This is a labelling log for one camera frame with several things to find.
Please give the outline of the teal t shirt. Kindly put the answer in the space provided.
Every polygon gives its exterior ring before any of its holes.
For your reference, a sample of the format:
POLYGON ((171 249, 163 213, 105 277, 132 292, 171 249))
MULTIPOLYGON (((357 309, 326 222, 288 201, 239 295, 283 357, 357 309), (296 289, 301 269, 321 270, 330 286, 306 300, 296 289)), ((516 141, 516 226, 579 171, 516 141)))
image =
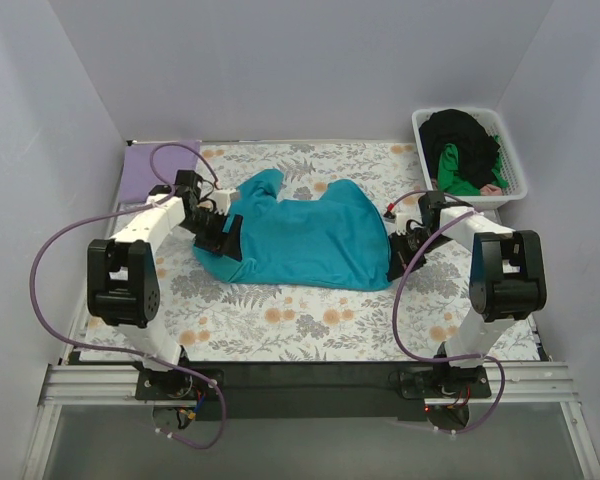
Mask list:
POLYGON ((380 213, 351 180, 328 185, 317 200, 280 200, 284 175, 264 170, 239 187, 230 218, 242 217, 241 260, 197 246, 214 278, 234 284, 286 284, 380 291, 389 287, 388 234, 380 213))

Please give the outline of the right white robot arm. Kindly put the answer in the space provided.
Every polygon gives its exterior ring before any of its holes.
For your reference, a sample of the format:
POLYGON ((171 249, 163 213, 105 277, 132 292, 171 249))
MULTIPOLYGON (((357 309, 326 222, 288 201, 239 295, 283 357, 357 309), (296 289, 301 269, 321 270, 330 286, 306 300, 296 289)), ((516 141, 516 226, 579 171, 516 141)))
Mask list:
POLYGON ((444 397, 455 397, 469 384, 466 369, 493 362, 489 351, 513 324, 544 308, 547 287, 542 246, 532 230, 502 226, 473 205, 448 193, 416 190, 420 219, 396 213, 390 203, 384 219, 393 223, 389 236, 391 258, 387 277, 398 280, 391 314, 394 340, 410 359, 444 364, 432 373, 434 389, 444 397), (470 309, 456 333, 441 345, 433 358, 407 349, 398 328, 399 304, 411 274, 422 267, 425 255, 454 241, 471 253, 468 282, 470 309))

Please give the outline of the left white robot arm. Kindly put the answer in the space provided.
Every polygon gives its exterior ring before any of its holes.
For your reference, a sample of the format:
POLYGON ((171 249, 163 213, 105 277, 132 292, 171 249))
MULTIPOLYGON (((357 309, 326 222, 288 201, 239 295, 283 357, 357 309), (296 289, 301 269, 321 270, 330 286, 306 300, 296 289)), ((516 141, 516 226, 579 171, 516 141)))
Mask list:
POLYGON ((162 371, 158 387, 173 400, 185 398, 193 386, 191 373, 178 366, 181 345, 157 318, 161 295, 156 253, 174 229, 194 236, 194 246, 233 260, 242 258, 243 217, 231 216, 240 198, 236 189, 212 189, 204 194, 204 179, 180 170, 175 184, 159 184, 148 194, 144 209, 122 230, 87 249, 89 312, 125 336, 143 366, 162 371))

